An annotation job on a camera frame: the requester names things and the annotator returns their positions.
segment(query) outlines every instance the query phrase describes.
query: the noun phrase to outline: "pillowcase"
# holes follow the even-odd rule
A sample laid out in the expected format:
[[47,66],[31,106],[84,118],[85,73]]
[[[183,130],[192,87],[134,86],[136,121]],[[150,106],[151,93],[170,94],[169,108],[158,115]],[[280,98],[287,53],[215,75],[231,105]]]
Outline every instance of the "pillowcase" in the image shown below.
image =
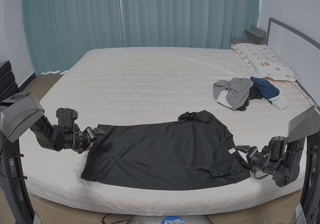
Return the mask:
[[258,78],[290,82],[297,79],[291,68],[279,60],[265,44],[239,43],[231,48],[238,52]]

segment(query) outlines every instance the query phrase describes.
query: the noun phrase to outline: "gray headboard frame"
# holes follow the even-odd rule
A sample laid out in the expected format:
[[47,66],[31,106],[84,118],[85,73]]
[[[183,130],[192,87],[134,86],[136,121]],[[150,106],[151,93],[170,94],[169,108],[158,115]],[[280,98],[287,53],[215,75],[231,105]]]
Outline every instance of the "gray headboard frame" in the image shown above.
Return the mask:
[[[270,27],[271,27],[271,23],[275,23],[291,32],[293,32],[294,34],[298,35],[299,37],[305,39],[307,42],[309,42],[310,44],[312,44],[313,46],[317,47],[320,50],[320,43],[316,42],[314,39],[310,38],[309,36],[303,34],[302,32],[294,29],[293,27],[286,25],[278,20],[275,20],[274,18],[269,18],[269,24],[268,24],[268,31],[266,34],[266,45],[268,45],[268,41],[269,41],[269,35],[270,35]],[[308,93],[308,91],[306,91],[306,89],[303,87],[303,85],[301,85],[298,81],[297,81],[299,87],[315,102],[315,100],[310,96],[310,94]]]

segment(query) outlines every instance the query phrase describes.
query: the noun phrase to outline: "gray nightstand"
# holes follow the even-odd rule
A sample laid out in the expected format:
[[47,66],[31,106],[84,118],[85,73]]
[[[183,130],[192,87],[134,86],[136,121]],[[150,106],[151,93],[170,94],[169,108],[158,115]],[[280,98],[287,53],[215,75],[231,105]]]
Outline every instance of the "gray nightstand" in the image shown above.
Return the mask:
[[238,43],[261,44],[265,42],[266,32],[264,30],[251,25],[250,30],[245,29],[245,32],[248,36],[248,39],[232,37],[230,46]]

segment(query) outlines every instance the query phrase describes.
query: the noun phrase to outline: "blue circular sticker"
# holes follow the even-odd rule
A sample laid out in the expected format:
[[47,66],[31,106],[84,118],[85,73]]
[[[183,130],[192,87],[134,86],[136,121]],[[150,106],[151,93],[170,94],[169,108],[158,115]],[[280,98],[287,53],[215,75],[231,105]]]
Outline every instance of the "blue circular sticker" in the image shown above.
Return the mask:
[[169,216],[165,217],[161,224],[185,224],[184,220],[181,217],[178,216]]

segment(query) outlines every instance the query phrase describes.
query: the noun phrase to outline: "bed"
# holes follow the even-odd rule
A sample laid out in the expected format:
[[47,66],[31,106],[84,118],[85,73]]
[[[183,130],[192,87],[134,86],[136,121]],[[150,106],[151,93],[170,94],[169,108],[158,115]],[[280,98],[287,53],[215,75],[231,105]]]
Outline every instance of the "bed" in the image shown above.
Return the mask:
[[[304,38],[298,45],[296,37],[301,38],[301,34],[270,20],[268,46],[284,62],[288,58],[298,59],[301,54],[293,52],[297,48],[303,51],[308,48],[305,45],[312,44]],[[295,36],[287,37],[286,31]],[[288,41],[294,45],[291,51],[287,49]],[[316,44],[315,48],[314,51],[320,50],[320,45]],[[314,58],[310,52],[305,54]],[[94,49],[64,74],[41,100],[41,105],[53,124],[57,122],[55,111],[59,107],[77,110],[81,129],[96,127],[98,123],[136,125],[176,121],[186,111],[207,110],[228,127],[236,145],[255,145],[261,150],[271,137],[287,135],[288,122],[310,107],[311,98],[319,100],[317,88],[305,82],[306,74],[299,73],[294,61],[287,63],[297,76],[302,75],[298,81],[308,87],[305,91],[309,95],[297,84],[272,81],[286,96],[287,108],[277,110],[262,99],[251,100],[247,110],[241,112],[227,109],[212,96],[214,82],[253,75],[234,50]],[[315,75],[314,81],[319,80],[319,70]],[[87,153],[43,149],[30,130],[20,138],[20,147],[25,155],[22,164],[28,176],[26,185],[32,194],[75,208],[136,215],[201,215],[249,208],[301,189],[306,161],[303,154],[300,163],[303,171],[296,181],[283,188],[277,187],[269,176],[223,187],[161,191],[81,180]]]

